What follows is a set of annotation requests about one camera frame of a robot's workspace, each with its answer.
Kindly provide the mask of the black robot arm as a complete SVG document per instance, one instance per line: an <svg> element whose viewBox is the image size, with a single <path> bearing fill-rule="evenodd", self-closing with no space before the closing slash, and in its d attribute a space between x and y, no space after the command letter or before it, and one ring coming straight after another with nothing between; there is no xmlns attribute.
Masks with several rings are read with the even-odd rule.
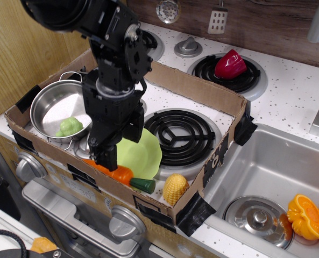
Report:
<svg viewBox="0 0 319 258"><path fill-rule="evenodd" d="M81 33L97 67L82 80L88 139L95 163L113 171L122 139L138 142L144 124L141 97L151 71L137 16L120 1L22 1L26 13L54 32Z"/></svg>

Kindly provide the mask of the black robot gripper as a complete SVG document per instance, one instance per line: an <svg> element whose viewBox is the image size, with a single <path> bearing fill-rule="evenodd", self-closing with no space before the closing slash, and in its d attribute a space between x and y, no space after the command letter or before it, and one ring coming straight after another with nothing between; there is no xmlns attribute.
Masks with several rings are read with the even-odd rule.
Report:
<svg viewBox="0 0 319 258"><path fill-rule="evenodd" d="M133 83L128 87L127 91L112 91L100 85L98 72L89 72L82 80L85 111L93 122L90 158L109 171L118 168L116 143L121 138L138 143L143 131L142 91Z"/></svg>

